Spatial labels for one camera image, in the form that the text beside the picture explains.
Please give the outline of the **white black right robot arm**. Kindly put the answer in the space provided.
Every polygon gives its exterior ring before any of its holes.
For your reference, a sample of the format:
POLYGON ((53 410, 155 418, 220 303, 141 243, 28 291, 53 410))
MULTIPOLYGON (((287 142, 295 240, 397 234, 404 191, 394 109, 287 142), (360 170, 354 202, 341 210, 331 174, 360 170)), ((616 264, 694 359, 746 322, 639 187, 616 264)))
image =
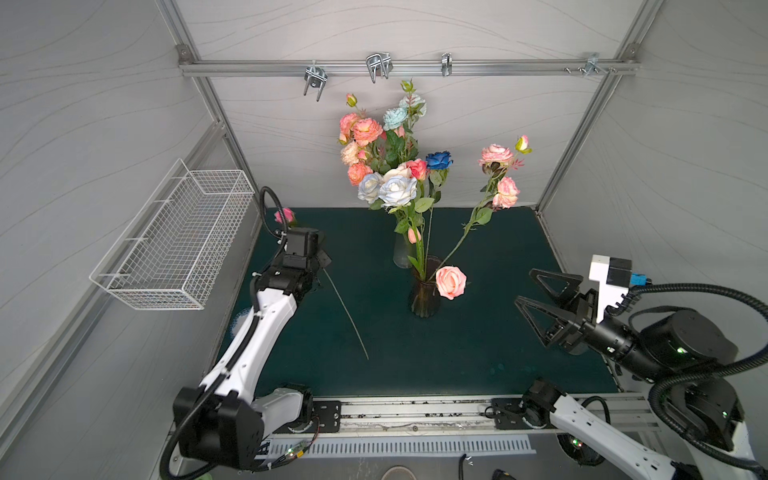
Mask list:
POLYGON ((651 308, 659 320, 637 330, 636 315, 619 317, 642 297, 658 293, 701 293, 739 302, 761 317, 767 306, 741 291, 712 284, 641 281, 624 259, 594 262, 590 278, 597 289, 579 288, 582 276, 533 269, 532 280, 549 303, 517 297, 515 305, 529 325, 535 314, 552 325, 534 331, 540 342, 567 351, 584 345, 650 384, 648 405, 653 414, 687 444, 693 463, 675 461, 641 445, 582 402, 554 384, 538 379, 519 401, 516 412, 531 428, 553 426, 567 436, 567 453, 575 460, 584 449, 609 461, 634 479, 764 479, 766 467, 755 460, 744 410, 728 377, 757 369, 767 351, 744 359, 737 346, 698 311, 678 306, 651 308))

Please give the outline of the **pale blue flower stem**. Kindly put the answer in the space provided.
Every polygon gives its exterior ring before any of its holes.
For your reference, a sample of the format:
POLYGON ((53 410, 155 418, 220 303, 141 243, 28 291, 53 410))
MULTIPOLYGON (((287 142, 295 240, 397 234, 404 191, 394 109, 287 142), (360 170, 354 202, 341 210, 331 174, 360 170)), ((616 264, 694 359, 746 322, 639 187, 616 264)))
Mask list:
POLYGON ((426 114, 426 100, 417 93, 414 81, 403 80, 400 83, 404 96, 396 107, 385 112, 381 147, 382 159, 390 168, 394 168, 418 157, 419 146, 414 128, 426 114))

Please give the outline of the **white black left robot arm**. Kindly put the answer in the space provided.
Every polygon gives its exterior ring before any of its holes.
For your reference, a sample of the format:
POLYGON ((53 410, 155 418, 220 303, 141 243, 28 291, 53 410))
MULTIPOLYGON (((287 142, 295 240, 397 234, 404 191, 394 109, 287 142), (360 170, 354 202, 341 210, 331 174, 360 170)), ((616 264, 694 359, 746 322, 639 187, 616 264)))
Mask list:
POLYGON ((276 205, 280 219, 278 249, 252 279, 251 308, 222 358, 198 386, 177 394, 175 429, 159 463, 163 479, 175 478, 171 464, 176 453, 200 461, 200 467, 187 475, 198 479, 216 467, 254 473, 285 467, 311 445, 304 441, 274 460, 257 458, 263 441, 276 430, 315 424, 309 389, 288 385, 263 397, 257 397, 255 390, 277 339, 311 291, 318 271, 329 262, 319 247, 319 231, 291 227, 278 196, 264 186, 258 193, 261 211, 268 200, 276 205))

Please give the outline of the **red ribbed glass vase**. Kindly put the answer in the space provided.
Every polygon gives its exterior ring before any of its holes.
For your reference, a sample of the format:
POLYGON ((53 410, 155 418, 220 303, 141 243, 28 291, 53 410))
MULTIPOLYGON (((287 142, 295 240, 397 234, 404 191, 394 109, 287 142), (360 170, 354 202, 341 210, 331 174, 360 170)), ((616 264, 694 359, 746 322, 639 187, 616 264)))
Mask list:
POLYGON ((434 255, 427 257, 425 280, 421 279, 415 268, 411 269, 413 283, 408 296, 408 306, 418 318, 430 318, 440 309, 441 295, 435 279, 435 272, 440 264, 441 260, 438 257, 434 255))

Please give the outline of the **deep pink red rose stem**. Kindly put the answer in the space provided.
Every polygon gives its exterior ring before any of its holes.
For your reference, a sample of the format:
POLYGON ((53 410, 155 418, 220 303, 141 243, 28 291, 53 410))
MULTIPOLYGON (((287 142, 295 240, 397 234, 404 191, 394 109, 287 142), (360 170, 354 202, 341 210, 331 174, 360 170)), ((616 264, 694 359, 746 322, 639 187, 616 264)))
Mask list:
POLYGON ((420 280, 426 279, 426 243, 423 233, 424 212, 428 208, 428 168, 424 160, 417 159, 406 163, 411 178, 415 181, 416 196, 408 206, 408 229, 406 231, 408 242, 413 247, 412 266, 418 272, 420 280))

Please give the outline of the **large light pink rose stem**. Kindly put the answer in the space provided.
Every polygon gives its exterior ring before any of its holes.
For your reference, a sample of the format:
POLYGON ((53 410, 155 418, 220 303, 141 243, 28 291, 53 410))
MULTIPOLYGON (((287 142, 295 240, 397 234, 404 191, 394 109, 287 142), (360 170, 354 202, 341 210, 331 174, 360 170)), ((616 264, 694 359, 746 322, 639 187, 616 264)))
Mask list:
POLYGON ((444 266, 437 270, 435 283, 441 297, 453 300, 465 293, 467 277, 456 266, 444 266))

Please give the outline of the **cream rose stem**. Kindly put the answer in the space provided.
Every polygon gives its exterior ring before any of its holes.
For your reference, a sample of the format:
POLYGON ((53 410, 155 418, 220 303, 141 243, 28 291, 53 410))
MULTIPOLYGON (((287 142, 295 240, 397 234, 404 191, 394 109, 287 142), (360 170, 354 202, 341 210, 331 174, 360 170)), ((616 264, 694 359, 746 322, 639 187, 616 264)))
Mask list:
POLYGON ((406 163, 402 163, 399 166, 397 166, 396 168, 393 168, 393 169, 389 170, 388 172, 386 172, 383 175, 383 180, 385 182, 387 182, 391 178, 394 178, 394 177, 404 177, 406 179, 409 179, 411 176, 412 176, 411 169, 408 167, 408 165, 406 163))

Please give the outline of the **dark blue rose stem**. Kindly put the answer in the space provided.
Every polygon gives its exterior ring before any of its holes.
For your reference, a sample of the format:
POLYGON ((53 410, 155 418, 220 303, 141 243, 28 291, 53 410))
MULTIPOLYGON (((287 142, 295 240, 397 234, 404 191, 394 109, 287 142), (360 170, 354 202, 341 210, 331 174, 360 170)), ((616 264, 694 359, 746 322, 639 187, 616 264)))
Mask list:
POLYGON ((442 195, 442 188, 447 180, 453 159, 449 151, 441 151, 428 154, 425 158, 427 164, 426 188, 427 194, 433 199, 432 205, 427 210, 425 254, 429 255, 434 220, 434 207, 442 195))

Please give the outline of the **peach multi-bloom rose stem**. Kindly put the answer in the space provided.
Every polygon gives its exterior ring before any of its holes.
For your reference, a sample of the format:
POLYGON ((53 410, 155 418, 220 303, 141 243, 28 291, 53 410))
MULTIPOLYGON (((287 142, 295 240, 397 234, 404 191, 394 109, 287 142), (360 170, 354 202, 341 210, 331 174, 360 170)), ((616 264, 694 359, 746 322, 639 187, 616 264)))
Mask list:
POLYGON ((371 159, 367 147, 351 141, 341 150, 341 161, 347 166, 347 177, 351 185, 358 186, 363 179, 374 172, 369 165, 371 159))

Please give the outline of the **pink rose stem with bud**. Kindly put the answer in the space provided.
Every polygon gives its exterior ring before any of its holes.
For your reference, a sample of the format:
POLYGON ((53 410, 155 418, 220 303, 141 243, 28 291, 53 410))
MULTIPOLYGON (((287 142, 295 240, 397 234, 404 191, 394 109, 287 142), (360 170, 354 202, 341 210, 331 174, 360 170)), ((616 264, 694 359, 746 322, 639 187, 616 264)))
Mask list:
POLYGON ((488 224, 495 212, 510 209, 517 204, 520 189, 508 173, 523 167, 524 161, 521 156, 528 155, 532 151, 527 135, 520 136, 511 148, 491 144, 481 150, 478 165, 487 176, 487 182, 481 189, 482 198, 473 207, 463 226, 461 237, 446 258, 441 261, 437 270, 447 266, 448 261, 474 228, 488 224))

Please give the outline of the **white blue rose stem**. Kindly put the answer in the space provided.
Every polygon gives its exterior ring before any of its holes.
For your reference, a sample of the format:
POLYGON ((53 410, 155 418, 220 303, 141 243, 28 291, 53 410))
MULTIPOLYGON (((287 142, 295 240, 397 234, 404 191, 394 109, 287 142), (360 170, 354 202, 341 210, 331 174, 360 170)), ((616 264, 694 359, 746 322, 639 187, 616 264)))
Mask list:
POLYGON ((389 214, 397 218, 395 232, 401 234, 411 246, 409 264, 416 270, 418 278, 427 279, 427 254, 424 214, 434 205, 434 198, 416 178, 393 176, 386 180, 379 190, 378 199, 389 214))

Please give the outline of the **clear glass vase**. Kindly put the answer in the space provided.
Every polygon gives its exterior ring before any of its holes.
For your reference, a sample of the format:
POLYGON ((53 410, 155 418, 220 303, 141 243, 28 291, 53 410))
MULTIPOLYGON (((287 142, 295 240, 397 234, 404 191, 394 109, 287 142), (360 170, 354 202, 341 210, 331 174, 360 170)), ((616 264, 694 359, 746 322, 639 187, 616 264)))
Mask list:
POLYGON ((393 262, 400 269, 411 269, 413 267, 409 258, 416 257, 415 245, 410 242, 408 234, 395 234, 395 243, 393 251, 393 262))

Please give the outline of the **magenta pink rose stem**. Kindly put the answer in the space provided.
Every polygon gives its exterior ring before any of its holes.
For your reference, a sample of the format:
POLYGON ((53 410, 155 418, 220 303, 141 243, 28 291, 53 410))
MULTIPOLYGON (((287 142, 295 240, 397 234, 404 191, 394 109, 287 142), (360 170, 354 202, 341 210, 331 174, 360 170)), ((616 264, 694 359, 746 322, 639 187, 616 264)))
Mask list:
MULTIPOLYGON (((284 226, 288 226, 288 227, 294 227, 294 226, 298 225, 298 221, 297 221, 295 212, 293 210, 291 210, 290 208, 287 208, 287 207, 278 207, 277 208, 277 211, 275 213, 275 220, 278 223, 280 223, 280 224, 282 224, 284 226)), ((352 317, 352 315, 351 315, 351 313, 350 313, 350 311, 349 311, 349 309, 348 309, 344 299, 342 298, 342 296, 341 296, 341 294, 340 294, 340 292, 339 292, 335 282, 331 278, 331 276, 328 273, 327 269, 323 268, 323 272, 325 273, 325 275, 326 275, 328 281, 330 282, 330 285, 333 288, 333 290, 334 290, 334 292, 335 292, 335 294, 336 294, 336 296, 337 296, 337 298, 338 298, 338 300, 339 300, 339 302, 340 302, 340 304, 341 304, 345 314, 347 315, 347 318, 348 318, 348 320, 349 320, 349 322, 350 322, 350 324, 351 324, 351 326, 352 326, 352 328, 353 328, 353 330, 355 332, 355 335, 356 335, 356 337, 358 339, 360 347, 362 348, 362 351, 363 351, 363 354, 365 355, 365 358, 367 360, 369 360, 370 359, 369 352, 368 352, 367 347, 366 347, 366 345, 365 345, 365 343, 364 343, 364 341, 362 339, 362 336, 360 334, 360 331, 358 329, 358 326, 357 326, 354 318, 352 317)))

